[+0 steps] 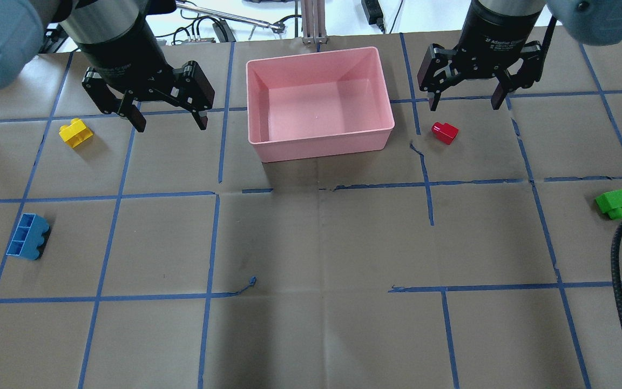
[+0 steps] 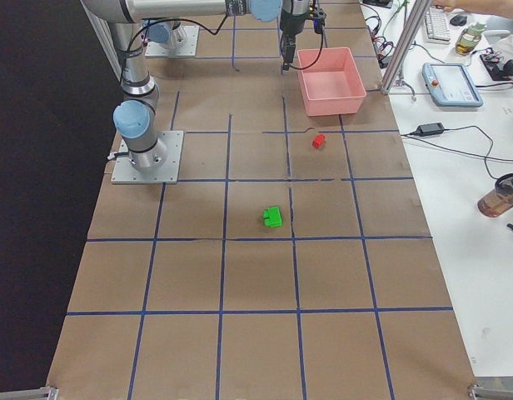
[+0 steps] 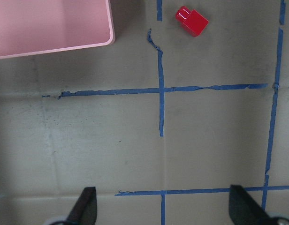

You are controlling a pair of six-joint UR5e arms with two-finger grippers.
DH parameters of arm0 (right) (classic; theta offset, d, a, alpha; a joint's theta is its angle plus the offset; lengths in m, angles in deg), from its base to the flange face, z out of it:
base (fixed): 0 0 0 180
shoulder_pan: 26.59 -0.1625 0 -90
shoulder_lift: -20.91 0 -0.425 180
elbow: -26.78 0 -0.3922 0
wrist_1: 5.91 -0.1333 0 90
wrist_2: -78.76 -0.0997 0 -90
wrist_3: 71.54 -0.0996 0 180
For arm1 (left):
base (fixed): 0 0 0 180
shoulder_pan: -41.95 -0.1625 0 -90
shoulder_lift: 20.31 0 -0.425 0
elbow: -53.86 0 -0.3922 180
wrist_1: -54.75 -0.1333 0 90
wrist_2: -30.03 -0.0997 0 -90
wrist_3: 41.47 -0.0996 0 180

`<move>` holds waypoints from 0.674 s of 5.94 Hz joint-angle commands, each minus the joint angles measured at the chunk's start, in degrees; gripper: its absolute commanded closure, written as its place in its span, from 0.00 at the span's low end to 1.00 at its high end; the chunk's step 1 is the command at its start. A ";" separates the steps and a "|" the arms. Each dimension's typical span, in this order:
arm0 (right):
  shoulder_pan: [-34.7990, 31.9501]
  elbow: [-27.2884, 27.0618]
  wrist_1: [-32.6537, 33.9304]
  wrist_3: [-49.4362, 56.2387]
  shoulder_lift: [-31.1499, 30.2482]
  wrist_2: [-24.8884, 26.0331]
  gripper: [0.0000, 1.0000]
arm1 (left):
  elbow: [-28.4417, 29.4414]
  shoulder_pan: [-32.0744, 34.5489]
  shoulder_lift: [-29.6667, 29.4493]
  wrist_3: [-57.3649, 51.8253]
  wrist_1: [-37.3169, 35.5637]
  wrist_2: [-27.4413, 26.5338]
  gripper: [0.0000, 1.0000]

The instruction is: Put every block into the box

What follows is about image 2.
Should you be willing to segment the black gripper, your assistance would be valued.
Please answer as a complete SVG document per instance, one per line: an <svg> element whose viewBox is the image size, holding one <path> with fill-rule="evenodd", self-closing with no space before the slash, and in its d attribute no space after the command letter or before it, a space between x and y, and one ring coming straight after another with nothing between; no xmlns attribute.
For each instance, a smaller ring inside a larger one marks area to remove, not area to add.
<svg viewBox="0 0 513 400"><path fill-rule="evenodd" d="M316 1L286 0L282 2L280 29L283 41L283 64L281 66L283 72L288 71L288 63L293 63L296 36L303 32L306 21L312 21L316 34L323 34L326 13Z"/></svg>

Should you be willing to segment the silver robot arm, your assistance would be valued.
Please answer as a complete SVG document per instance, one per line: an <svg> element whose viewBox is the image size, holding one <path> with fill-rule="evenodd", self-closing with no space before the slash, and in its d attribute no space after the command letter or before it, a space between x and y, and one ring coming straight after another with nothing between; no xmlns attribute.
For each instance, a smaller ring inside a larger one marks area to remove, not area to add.
<svg viewBox="0 0 513 400"><path fill-rule="evenodd" d="M145 38L163 48L179 48L187 41L187 34L178 21L155 24L153 20L144 20L142 26L145 28Z"/></svg>
<svg viewBox="0 0 513 400"><path fill-rule="evenodd" d="M174 183L178 177L183 134L154 127L159 89L149 73L144 38L157 26L179 33L184 22L200 16L224 18L251 14L263 23L279 19L283 69L292 67L296 36L307 21L323 34L326 14L314 1L86 1L84 7L108 25L120 67L119 84L125 98L113 112L116 130L127 146L126 168L131 183Z"/></svg>

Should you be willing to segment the person's hand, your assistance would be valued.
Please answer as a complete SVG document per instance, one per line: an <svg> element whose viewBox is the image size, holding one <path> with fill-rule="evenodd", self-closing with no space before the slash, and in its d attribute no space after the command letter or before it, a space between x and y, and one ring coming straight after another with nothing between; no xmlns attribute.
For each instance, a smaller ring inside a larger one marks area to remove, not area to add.
<svg viewBox="0 0 513 400"><path fill-rule="evenodd" d="M436 8L441 8L447 13L459 7L456 0L432 0L431 5Z"/></svg>

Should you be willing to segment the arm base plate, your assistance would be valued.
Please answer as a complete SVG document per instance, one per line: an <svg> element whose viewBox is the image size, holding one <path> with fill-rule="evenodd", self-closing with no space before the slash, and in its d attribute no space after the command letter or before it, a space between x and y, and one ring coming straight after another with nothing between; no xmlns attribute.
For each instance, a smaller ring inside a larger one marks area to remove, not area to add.
<svg viewBox="0 0 513 400"><path fill-rule="evenodd" d="M147 58L194 58L197 53L199 27L171 26L167 22L147 30Z"/></svg>
<svg viewBox="0 0 513 400"><path fill-rule="evenodd" d="M183 131L160 131L156 146L145 153L130 152L124 141L112 170L114 184L176 184L183 149Z"/></svg>

